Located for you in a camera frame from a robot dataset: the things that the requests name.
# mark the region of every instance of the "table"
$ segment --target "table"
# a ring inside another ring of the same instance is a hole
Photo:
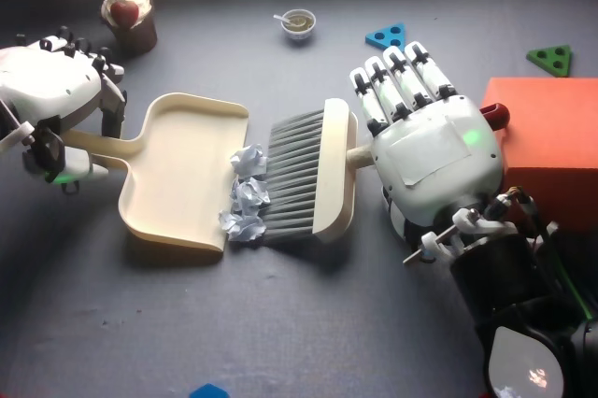
[[[114,46],[101,0],[5,1],[0,47],[68,24]],[[249,109],[248,143],[271,125],[345,99],[367,138],[349,71],[398,21],[480,103],[490,77],[547,76],[527,50],[571,45],[571,75],[598,74],[598,0],[156,0],[158,46],[123,60],[125,137],[148,104],[189,92]],[[317,33],[289,44],[273,13],[305,7]],[[99,131],[96,112],[79,128]],[[0,162],[0,391],[8,397],[184,397],[206,382],[238,398],[476,397],[482,350],[446,266],[402,266],[373,168],[330,247],[227,249],[215,263],[158,266],[130,236],[122,173],[76,197]]]

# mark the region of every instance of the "chocolate cupcake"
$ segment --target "chocolate cupcake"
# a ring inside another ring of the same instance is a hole
[[[143,54],[156,46],[151,0],[104,0],[101,15],[124,52]]]

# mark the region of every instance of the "blue hexagon block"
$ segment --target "blue hexagon block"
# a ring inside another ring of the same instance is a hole
[[[365,43],[381,50],[390,46],[396,46],[399,50],[405,50],[405,26],[401,22],[372,32],[365,36]]]
[[[189,395],[189,398],[231,398],[231,396],[212,384],[206,384]]]

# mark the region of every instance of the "white bowl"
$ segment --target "white bowl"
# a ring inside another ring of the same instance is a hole
[[[280,26],[282,26],[282,30],[286,33],[287,37],[290,38],[291,40],[305,40],[306,38],[311,36],[311,34],[314,31],[314,28],[316,27],[316,16],[313,13],[311,13],[309,10],[305,10],[302,8],[294,8],[293,10],[289,10],[282,16],[284,18],[289,18],[289,17],[293,17],[293,16],[297,16],[297,15],[303,15],[305,17],[309,17],[311,20],[313,20],[313,24],[309,28],[305,29],[305,31],[292,31],[290,28],[285,26],[285,23],[282,21],[280,22]]]

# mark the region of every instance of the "brush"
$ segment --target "brush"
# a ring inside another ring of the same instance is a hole
[[[355,169],[372,163],[369,147],[355,148],[356,140],[357,119],[341,99],[272,128],[265,173],[270,205],[260,213],[264,243],[310,236],[330,242],[349,228]]]

